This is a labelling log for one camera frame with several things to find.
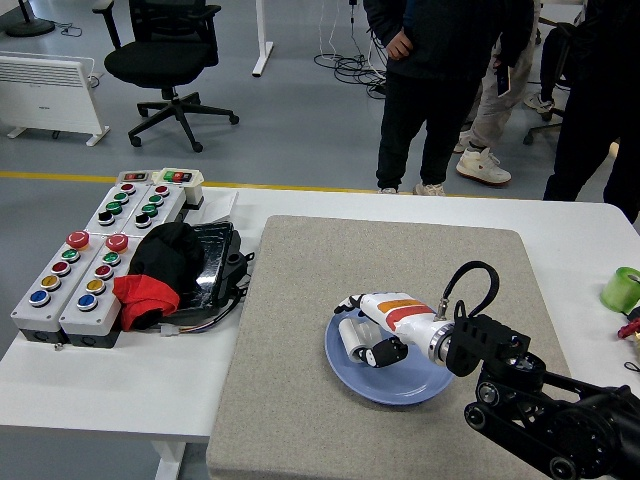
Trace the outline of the person's hand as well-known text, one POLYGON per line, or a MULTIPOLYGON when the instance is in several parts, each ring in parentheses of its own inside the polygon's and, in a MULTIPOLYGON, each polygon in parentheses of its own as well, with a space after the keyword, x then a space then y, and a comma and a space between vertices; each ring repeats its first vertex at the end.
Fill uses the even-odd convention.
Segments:
POLYGON ((413 44, 404 30, 400 30, 386 45, 387 56, 394 61, 408 57, 412 50, 413 44))

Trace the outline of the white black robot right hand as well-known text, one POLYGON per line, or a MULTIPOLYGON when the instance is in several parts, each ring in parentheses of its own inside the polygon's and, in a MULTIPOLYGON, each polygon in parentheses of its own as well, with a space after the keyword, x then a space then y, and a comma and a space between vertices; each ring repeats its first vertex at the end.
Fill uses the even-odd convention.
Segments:
POLYGON ((406 293, 386 292, 352 295, 334 309, 347 316, 339 333, 348 356, 372 368, 390 366, 406 358, 408 346, 418 346, 434 363, 437 346, 449 331, 436 312, 406 293))

